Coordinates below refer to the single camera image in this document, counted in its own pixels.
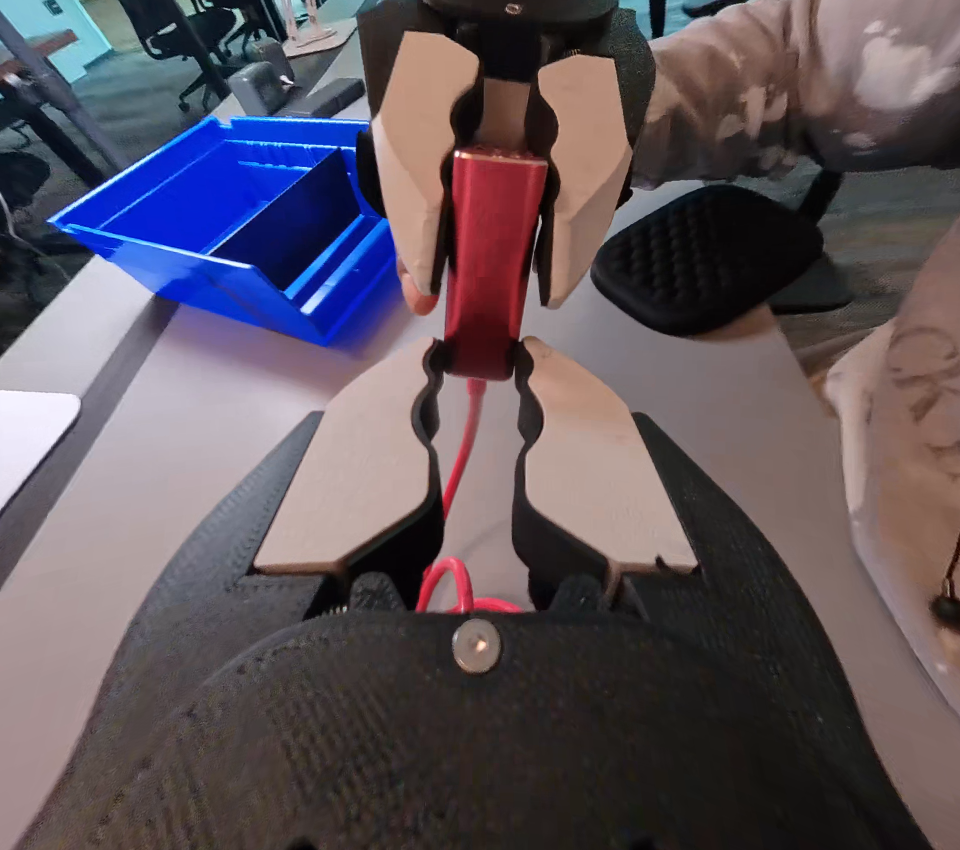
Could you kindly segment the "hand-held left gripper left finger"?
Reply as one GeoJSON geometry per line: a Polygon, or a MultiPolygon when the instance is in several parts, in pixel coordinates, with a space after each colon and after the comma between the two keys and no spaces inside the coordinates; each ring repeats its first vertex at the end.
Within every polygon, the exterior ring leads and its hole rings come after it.
{"type": "Polygon", "coordinates": [[[256,556],[264,575],[346,575],[378,546],[444,532],[433,438],[440,342],[421,337],[356,376],[321,413],[256,556]]]}

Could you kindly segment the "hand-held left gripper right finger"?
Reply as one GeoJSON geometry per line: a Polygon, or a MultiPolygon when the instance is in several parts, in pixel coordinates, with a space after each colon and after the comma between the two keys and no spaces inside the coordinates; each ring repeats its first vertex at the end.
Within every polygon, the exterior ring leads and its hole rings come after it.
{"type": "Polygon", "coordinates": [[[518,345],[515,367],[523,447],[511,539],[531,578],[693,572],[693,546],[627,403],[535,336],[518,345]]]}

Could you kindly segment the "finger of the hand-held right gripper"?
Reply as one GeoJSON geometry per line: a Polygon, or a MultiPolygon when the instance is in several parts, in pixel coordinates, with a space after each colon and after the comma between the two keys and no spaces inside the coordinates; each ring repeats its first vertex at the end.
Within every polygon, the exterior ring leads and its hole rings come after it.
{"type": "Polygon", "coordinates": [[[589,271],[632,160],[614,60],[575,54],[542,67],[525,136],[547,163],[534,261],[540,302],[557,310],[589,271]]]}
{"type": "Polygon", "coordinates": [[[472,124],[481,64],[457,41],[408,31],[372,121],[380,191],[396,254],[417,291],[435,295],[447,199],[443,167],[472,124]]]}

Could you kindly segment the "red ethernet splitter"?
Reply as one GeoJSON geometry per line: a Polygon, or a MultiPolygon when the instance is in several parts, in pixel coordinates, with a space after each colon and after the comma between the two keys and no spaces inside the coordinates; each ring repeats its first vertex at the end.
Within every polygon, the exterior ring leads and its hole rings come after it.
{"type": "Polygon", "coordinates": [[[514,372],[546,160],[461,147],[452,159],[453,249],[444,344],[453,376],[501,382],[514,372]]]}

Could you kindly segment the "blue plastic bin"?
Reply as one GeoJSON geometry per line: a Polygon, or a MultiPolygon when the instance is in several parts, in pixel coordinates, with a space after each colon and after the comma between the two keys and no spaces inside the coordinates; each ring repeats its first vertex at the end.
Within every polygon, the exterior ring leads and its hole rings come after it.
{"type": "Polygon", "coordinates": [[[211,115],[48,222],[153,294],[320,347],[371,333],[399,291],[386,218],[357,185],[354,119],[211,115]],[[281,291],[257,268],[210,255],[331,150],[362,214],[281,291]]]}

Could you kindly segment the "person's right hand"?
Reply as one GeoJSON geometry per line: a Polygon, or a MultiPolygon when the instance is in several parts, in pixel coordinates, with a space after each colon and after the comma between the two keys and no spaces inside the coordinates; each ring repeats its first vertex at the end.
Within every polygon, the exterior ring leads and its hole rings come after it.
{"type": "Polygon", "coordinates": [[[395,266],[402,297],[410,313],[416,317],[425,317],[433,313],[439,303],[439,295],[421,292],[399,256],[396,258],[395,266]]]}

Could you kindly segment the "flat black device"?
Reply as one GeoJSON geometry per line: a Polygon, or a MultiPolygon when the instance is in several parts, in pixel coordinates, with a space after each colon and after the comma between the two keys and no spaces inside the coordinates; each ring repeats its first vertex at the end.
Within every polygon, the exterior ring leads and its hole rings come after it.
{"type": "Polygon", "coordinates": [[[361,78],[339,77],[290,101],[277,115],[286,119],[326,120],[336,117],[363,99],[365,94],[366,87],[361,78]]]}

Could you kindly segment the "black bin divider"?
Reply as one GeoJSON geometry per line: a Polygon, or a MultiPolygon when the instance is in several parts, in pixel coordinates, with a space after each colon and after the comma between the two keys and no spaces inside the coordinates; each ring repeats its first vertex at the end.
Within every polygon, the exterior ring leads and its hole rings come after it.
{"type": "Polygon", "coordinates": [[[287,292],[362,215],[345,152],[331,150],[210,255],[256,268],[287,292]]]}

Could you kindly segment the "black wrist rest pad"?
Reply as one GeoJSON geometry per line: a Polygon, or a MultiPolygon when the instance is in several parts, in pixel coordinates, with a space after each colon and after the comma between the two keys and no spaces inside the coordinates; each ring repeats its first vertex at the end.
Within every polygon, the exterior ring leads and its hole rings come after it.
{"type": "Polygon", "coordinates": [[[734,184],[691,190],[608,238],[590,277],[642,326],[673,338],[719,330],[766,303],[821,257],[797,210],[734,184]]]}

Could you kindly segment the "small grey device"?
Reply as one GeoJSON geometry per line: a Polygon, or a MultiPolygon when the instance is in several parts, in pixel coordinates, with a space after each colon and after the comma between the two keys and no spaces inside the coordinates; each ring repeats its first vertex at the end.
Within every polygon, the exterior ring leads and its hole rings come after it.
{"type": "Polygon", "coordinates": [[[249,63],[226,80],[242,112],[251,117],[272,117],[288,104],[297,89],[294,79],[268,61],[249,63]]]}

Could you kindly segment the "person's patterned sweatshirt torso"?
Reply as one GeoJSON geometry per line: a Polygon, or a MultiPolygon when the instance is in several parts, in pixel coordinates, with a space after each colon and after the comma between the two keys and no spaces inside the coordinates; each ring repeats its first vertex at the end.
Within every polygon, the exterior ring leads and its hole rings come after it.
{"type": "Polygon", "coordinates": [[[895,316],[827,372],[854,549],[919,664],[959,710],[959,236],[895,316]]]}

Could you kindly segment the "white board stand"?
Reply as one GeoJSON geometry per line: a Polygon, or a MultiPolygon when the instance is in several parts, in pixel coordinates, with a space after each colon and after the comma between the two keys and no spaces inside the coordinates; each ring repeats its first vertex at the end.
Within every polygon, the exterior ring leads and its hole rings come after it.
{"type": "Polygon", "coordinates": [[[4,510],[79,419],[70,393],[1,390],[1,509],[4,510]]]}

